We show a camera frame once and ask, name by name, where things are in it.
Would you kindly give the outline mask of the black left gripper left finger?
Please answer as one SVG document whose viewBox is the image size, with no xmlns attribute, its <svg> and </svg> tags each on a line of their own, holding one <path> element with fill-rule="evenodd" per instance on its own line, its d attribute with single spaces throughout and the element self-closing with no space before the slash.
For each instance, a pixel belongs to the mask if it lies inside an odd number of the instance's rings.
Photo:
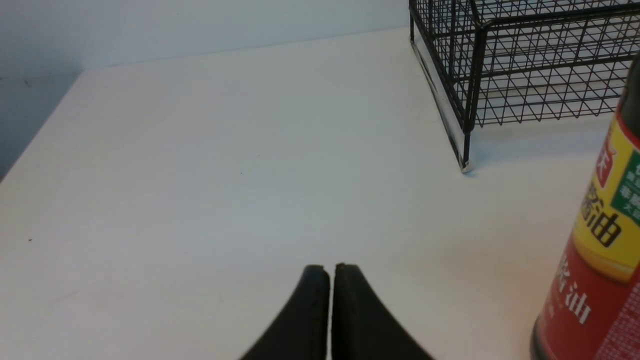
<svg viewBox="0 0 640 360">
<path fill-rule="evenodd" d="M 329 305 L 329 274 L 322 265 L 306 265 L 286 304 L 242 359 L 326 359 Z"/>
</svg>

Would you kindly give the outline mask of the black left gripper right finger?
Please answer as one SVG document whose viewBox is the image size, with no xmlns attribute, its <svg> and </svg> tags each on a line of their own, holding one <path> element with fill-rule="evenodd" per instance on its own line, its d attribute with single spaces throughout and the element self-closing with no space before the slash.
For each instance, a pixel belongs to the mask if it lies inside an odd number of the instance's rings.
<svg viewBox="0 0 640 360">
<path fill-rule="evenodd" d="M 360 267 L 334 269 L 331 357 L 334 360 L 431 360 L 378 298 Z"/>
</svg>

